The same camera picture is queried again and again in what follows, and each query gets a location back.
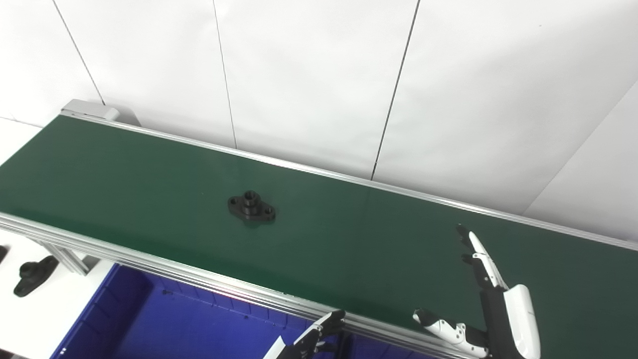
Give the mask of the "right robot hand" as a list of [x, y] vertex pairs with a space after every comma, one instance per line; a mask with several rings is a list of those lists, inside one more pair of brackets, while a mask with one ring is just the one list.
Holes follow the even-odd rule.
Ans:
[[480, 287], [486, 330], [447, 320], [422, 308], [415, 309], [413, 319], [474, 359], [539, 359], [540, 335], [528, 287], [508, 286], [479, 237], [462, 224], [456, 230], [462, 244], [470, 249], [461, 259], [472, 267]]

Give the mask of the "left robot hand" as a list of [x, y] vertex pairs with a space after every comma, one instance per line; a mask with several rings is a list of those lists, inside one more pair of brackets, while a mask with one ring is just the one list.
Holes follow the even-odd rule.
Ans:
[[344, 310], [327, 313], [310, 325], [293, 344], [287, 345], [282, 337], [278, 337], [265, 359], [312, 359], [317, 353], [336, 353], [339, 345], [325, 341], [326, 337], [341, 334], [345, 327]]

